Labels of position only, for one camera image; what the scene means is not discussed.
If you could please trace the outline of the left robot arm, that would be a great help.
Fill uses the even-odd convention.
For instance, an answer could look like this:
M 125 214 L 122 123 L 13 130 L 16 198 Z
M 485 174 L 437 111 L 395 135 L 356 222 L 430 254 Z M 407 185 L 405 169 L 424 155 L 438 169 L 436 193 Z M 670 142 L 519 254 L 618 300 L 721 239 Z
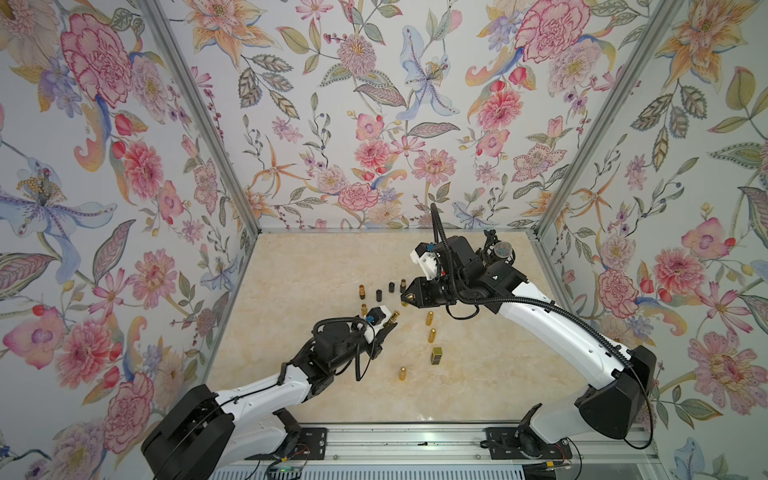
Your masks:
M 206 479 L 248 457 L 289 456 L 302 430 L 290 408 L 321 394 L 348 368 L 361 381 L 367 371 L 361 357 L 380 355 L 397 317 L 379 306 L 363 317 L 320 320 L 276 374 L 218 392 L 193 387 L 141 446 L 154 478 Z

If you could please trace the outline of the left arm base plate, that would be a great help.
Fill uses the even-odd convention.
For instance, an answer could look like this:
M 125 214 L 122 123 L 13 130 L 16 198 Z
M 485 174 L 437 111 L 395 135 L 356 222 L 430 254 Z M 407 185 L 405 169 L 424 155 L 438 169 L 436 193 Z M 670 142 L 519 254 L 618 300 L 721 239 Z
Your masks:
M 328 445 L 327 428 L 301 427 L 290 432 L 282 443 L 265 453 L 249 455 L 246 460 L 324 460 Z

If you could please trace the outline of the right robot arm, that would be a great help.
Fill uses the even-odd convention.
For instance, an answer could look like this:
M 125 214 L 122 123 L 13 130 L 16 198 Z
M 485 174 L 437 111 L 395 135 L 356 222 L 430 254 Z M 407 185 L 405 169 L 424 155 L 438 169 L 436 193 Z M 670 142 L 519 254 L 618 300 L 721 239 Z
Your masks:
M 430 216 L 432 241 L 420 243 L 410 255 L 423 274 L 404 290 L 402 301 L 426 309 L 487 308 L 528 330 L 585 381 L 559 402 L 531 407 L 504 446 L 537 459 L 590 431 L 626 440 L 641 409 L 650 405 L 655 355 L 608 338 L 558 306 L 515 268 L 514 250 L 495 230 L 485 231 L 483 247 L 473 249 L 465 237 L 447 235 L 437 205 L 430 206 Z

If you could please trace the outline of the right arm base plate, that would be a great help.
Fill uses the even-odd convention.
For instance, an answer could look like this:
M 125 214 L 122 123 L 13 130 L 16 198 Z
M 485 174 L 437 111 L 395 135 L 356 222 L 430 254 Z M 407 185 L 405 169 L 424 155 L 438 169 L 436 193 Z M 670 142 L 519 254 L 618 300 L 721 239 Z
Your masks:
M 517 427 L 488 427 L 480 446 L 490 452 L 493 460 L 571 460 L 569 445 L 563 442 L 546 444 L 533 434 Z

